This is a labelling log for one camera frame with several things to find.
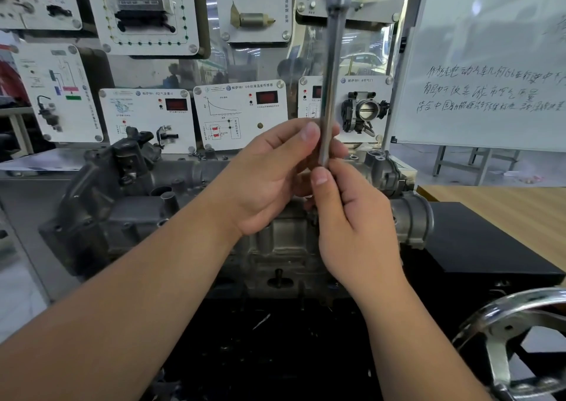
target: wooden tabletop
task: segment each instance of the wooden tabletop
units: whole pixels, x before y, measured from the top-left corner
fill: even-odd
[[[566,188],[421,185],[417,192],[429,201],[464,204],[566,271]]]

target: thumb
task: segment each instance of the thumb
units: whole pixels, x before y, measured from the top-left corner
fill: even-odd
[[[320,138],[320,127],[316,123],[306,124],[297,134],[280,147],[265,155],[266,167],[275,176],[286,176],[315,149]]]
[[[311,185],[319,213],[320,234],[338,236],[351,229],[332,174],[324,167],[315,167],[311,173]]]

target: whiteboard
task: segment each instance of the whiteboard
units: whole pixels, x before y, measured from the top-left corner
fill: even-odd
[[[566,0],[422,0],[398,142],[566,151]]]

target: silver tool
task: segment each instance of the silver tool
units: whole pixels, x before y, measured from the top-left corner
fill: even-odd
[[[328,11],[328,53],[322,80],[322,96],[320,109],[320,154],[319,164],[328,167],[330,158],[330,141],[332,126],[335,122],[334,100],[338,81],[338,66],[340,65],[340,49],[342,35],[346,26],[346,14],[351,0],[326,0]]]

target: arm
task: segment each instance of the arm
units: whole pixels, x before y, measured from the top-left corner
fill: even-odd
[[[366,319],[384,399],[489,401],[403,274],[389,200],[343,161],[329,168],[311,175],[320,252]]]
[[[6,340],[0,398],[139,399],[230,249],[288,203],[319,137],[308,119],[257,137],[163,227]]]

